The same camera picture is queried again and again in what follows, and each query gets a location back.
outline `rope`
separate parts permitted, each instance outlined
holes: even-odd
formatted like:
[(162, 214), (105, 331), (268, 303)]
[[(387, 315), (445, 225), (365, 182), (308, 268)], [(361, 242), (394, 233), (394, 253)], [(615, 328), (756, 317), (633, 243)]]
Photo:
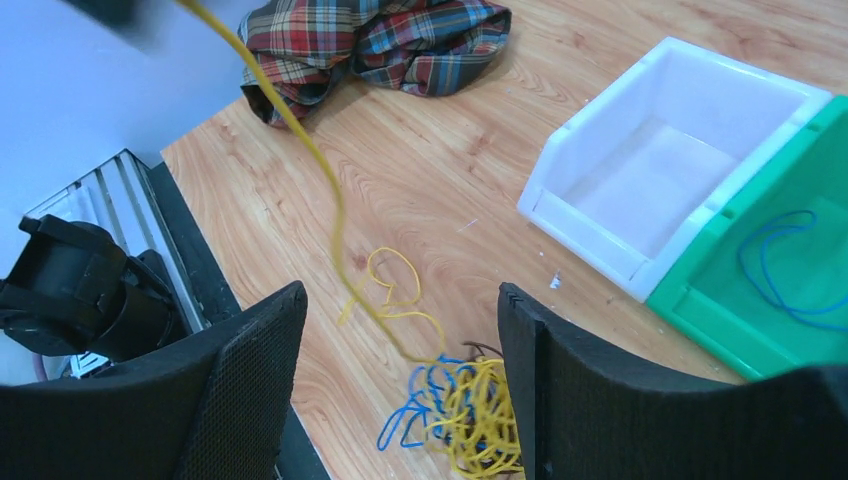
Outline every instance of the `rope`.
[[(440, 351), (445, 350), (444, 329), (432, 316), (423, 312), (388, 313), (388, 309), (391, 307), (411, 306), (421, 298), (421, 281), (418, 272), (412, 266), (412, 263), (398, 251), (389, 247), (377, 249), (369, 256), (368, 275), (373, 281), (387, 289), (387, 295), (380, 311), (368, 303), (364, 294), (361, 293), (364, 283), (359, 288), (355, 287), (344, 269), (344, 222), (347, 213), (342, 186), (333, 172), (332, 166), (306, 133), (283, 98), (274, 89), (273, 84), (262, 71), (253, 54), (238, 36), (197, 0), (176, 1), (218, 33), (244, 60), (247, 68), (250, 69), (259, 83), (259, 88), (274, 108), (280, 112), (289, 129), (312, 154), (327, 178), (336, 204), (333, 233), (330, 239), (330, 255), (333, 269), (351, 296), (351, 301), (342, 311), (339, 323), (343, 324), (347, 321), (354, 303), (357, 303), (382, 330), (401, 357), (412, 363), (424, 364), (419, 366), (415, 372), (427, 372), (427, 387), (416, 389), (413, 392), (413, 389), (417, 388), (415, 387), (415, 377), (410, 379), (410, 400), (399, 409), (398, 412), (400, 413), (395, 412), (387, 422), (388, 425), (392, 420), (395, 420), (392, 432), (399, 428), (400, 421), (407, 412), (413, 412), (413, 420), (421, 418), (424, 421), (425, 436), (441, 440), (439, 450), (448, 455), (454, 471), (464, 477), (478, 479), (499, 473), (522, 471), (515, 418), (509, 400), (503, 360), (487, 359), (482, 356), (482, 351), (479, 357), (466, 362), (450, 359), (444, 355), (427, 358), (409, 353), (410, 350), (389, 329), (389, 320), (409, 316), (427, 318), (439, 333)], [(381, 280), (372, 266), (374, 256), (381, 252), (390, 252), (400, 257), (413, 272), (417, 292), (412, 300), (406, 302), (392, 301), (396, 285)], [(447, 385), (440, 385), (434, 380), (437, 371), (443, 375)], [(432, 415), (431, 422), (427, 421), (428, 413)], [(412, 423), (408, 422), (402, 438), (402, 446), (411, 448), (425, 445), (423, 441), (410, 443), (405, 440), (410, 433), (411, 426)], [(388, 440), (385, 444), (378, 440), (378, 448), (382, 447), (381, 450), (384, 450), (386, 446), (388, 446)]]

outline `plaid cloth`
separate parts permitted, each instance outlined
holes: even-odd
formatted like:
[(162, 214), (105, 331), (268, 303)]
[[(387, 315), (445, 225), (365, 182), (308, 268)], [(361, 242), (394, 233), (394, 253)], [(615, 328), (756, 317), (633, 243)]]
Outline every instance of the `plaid cloth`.
[[(452, 94), (504, 48), (511, 20), (484, 0), (271, 0), (238, 34), (302, 118), (348, 70), (413, 95)], [(242, 91), (262, 121), (284, 126), (247, 70)]]

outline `tangled rope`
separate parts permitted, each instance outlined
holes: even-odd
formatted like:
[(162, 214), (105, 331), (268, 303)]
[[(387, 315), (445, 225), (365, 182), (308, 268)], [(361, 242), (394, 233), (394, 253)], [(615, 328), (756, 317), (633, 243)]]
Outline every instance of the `tangled rope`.
[[(376, 273), (374, 261), (380, 253), (397, 256), (410, 269), (416, 285), (412, 300), (396, 300), (397, 285)], [(421, 281), (412, 262), (397, 250), (381, 247), (368, 257), (366, 271), (367, 277), (358, 288), (361, 290), (370, 278), (386, 289), (386, 300), (378, 310), (384, 321), (422, 316), (438, 331), (444, 344), (444, 329), (433, 316), (420, 311), (388, 313), (392, 307), (412, 306), (421, 298)], [(347, 322), (354, 305), (355, 299), (351, 299), (342, 310), (340, 325)], [(471, 348), (464, 360), (441, 354), (433, 362), (422, 362), (412, 372), (407, 401), (389, 416), (377, 438), (377, 448), (385, 451), (403, 428), (402, 448), (427, 447), (444, 453), (451, 468), (465, 478), (523, 473), (503, 354), (481, 343), (463, 345)]]

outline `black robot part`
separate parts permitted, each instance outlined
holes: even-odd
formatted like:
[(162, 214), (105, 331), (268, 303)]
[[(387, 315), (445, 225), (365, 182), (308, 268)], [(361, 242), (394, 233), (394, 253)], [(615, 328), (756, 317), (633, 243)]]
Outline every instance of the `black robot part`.
[(0, 280), (0, 325), (46, 356), (94, 352), (122, 362), (187, 335), (161, 256), (128, 256), (106, 230), (52, 215), (24, 218), (30, 234)]

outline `wood grain surface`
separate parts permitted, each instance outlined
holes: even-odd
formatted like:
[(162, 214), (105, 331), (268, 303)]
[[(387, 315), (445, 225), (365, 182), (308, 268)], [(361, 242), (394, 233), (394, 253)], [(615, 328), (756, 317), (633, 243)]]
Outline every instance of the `wood grain surface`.
[[(306, 122), (344, 184), (348, 272), (361, 278), (381, 245), (407, 255), (423, 281), (418, 308), (444, 324), (453, 355), (465, 353), (463, 340), (497, 343), (498, 285), (509, 281), (630, 352), (739, 382), (529, 225), (515, 205), (548, 135), (667, 35), (845, 92), (848, 7), (842, 0), (503, 3), (514, 12), (508, 49), (469, 88), (427, 99), (350, 81)], [(295, 279), (306, 285), (292, 401), (331, 476), (453, 478), (437, 454), (375, 447), (387, 416), (405, 401), (413, 366), (361, 310), (336, 325), (348, 296), (327, 254), (335, 207), (298, 141), (238, 101), (164, 156), (242, 306)], [(401, 262), (378, 263), (381, 275), (411, 284)], [(557, 271), (562, 283), (553, 290)], [(376, 303), (385, 295), (367, 291)], [(437, 336), (423, 319), (393, 328), (418, 353), (435, 353)]]

